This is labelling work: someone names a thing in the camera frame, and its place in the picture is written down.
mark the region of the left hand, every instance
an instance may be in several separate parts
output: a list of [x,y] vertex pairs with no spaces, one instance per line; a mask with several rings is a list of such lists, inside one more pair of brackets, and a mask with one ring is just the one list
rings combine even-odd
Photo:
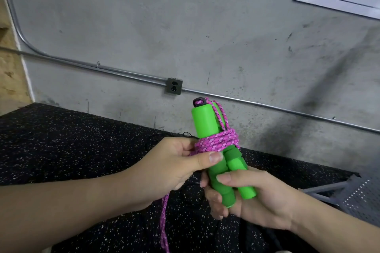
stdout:
[[219,152],[189,156],[197,139],[165,137],[138,163],[120,172],[128,187],[133,211],[149,206],[171,190],[179,189],[194,171],[206,169],[222,160]]

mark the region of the fingernail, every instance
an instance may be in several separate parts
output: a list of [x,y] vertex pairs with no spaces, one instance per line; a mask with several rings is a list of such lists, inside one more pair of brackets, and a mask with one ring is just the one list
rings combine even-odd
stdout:
[[231,175],[229,173],[223,173],[216,176],[216,179],[220,183],[229,183],[231,181]]
[[211,163],[218,163],[223,159],[223,155],[220,152],[212,152],[210,154],[210,162]]

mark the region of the speckled rubber mat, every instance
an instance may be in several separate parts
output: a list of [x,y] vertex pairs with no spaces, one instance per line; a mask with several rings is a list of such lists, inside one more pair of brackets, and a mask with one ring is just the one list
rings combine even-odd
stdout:
[[[166,134],[163,131],[63,108],[31,104],[0,117],[0,185],[93,178],[130,167]],[[310,188],[345,181],[351,172],[242,149],[248,165],[287,184]],[[166,233],[172,253],[313,250],[297,236],[209,214],[199,173],[171,192]],[[89,228],[53,247],[68,252],[162,252],[161,202]]]

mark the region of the wooden surface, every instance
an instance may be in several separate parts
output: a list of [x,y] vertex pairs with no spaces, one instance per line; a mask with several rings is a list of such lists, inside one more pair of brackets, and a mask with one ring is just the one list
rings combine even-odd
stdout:
[[[0,0],[0,46],[17,49],[5,0]],[[28,84],[21,57],[0,50],[0,102],[30,104]]]

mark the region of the right hand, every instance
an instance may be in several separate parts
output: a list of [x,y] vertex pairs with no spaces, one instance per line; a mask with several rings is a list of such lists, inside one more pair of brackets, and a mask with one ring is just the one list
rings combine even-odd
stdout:
[[302,202],[303,193],[283,183],[266,171],[253,167],[236,170],[217,176],[220,183],[232,186],[254,186],[257,196],[243,200],[236,190],[236,203],[227,209],[222,203],[220,193],[210,187],[206,171],[203,171],[201,187],[211,207],[211,215],[221,220],[229,213],[248,222],[276,229],[290,230],[297,206]]

